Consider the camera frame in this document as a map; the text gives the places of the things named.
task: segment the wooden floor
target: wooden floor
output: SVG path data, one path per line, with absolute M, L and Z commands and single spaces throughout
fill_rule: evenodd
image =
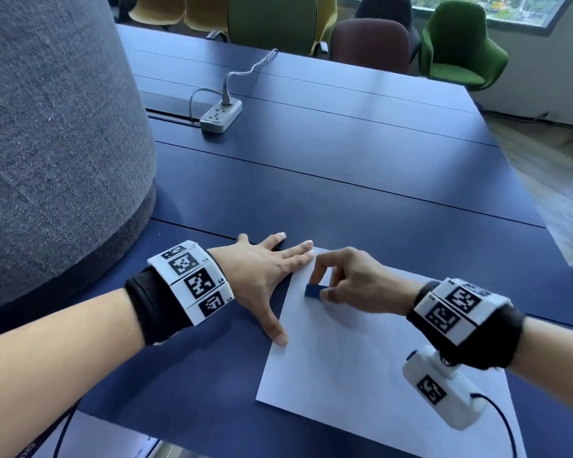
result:
M 505 156 L 535 200 L 548 230 L 573 261 L 573 140 L 569 129 L 485 116 Z

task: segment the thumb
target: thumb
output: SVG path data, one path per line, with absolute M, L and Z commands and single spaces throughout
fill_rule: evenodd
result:
M 330 303 L 344 303 L 346 302 L 346 296 L 344 295 L 344 288 L 347 285 L 348 280 L 340 281 L 334 288 L 325 288 L 320 292 L 320 300 L 322 302 Z
M 259 323 L 261 324 L 263 331 L 267 334 L 267 337 L 272 339 L 274 344 L 281 347 L 287 345 L 287 332 L 284 330 L 280 321 L 276 318 L 276 315 L 274 315 L 274 312 L 269 307 L 269 302 L 263 306 L 263 310 L 261 310 L 256 317 L 259 319 Z

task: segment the white wall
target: white wall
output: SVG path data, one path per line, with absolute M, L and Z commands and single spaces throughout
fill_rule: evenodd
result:
M 350 10 L 340 13 L 350 17 Z M 427 21 L 416 19 L 422 31 Z M 489 29 L 489 36 L 510 55 L 501 78 L 472 93 L 485 109 L 573 124 L 573 2 L 550 37 Z

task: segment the maroon chair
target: maroon chair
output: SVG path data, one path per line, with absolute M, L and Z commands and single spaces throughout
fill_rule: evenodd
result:
M 354 66 L 406 74 L 409 35 L 401 24 L 386 19 L 348 19 L 337 23 L 329 59 Z

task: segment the wristband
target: wristband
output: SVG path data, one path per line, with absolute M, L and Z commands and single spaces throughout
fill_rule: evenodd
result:
M 147 344 L 199 325 L 233 300 L 221 268 L 195 242 L 185 241 L 148 260 L 125 285 Z
M 445 360 L 478 369 L 510 365 L 524 318 L 508 298 L 450 278 L 425 285 L 407 315 Z

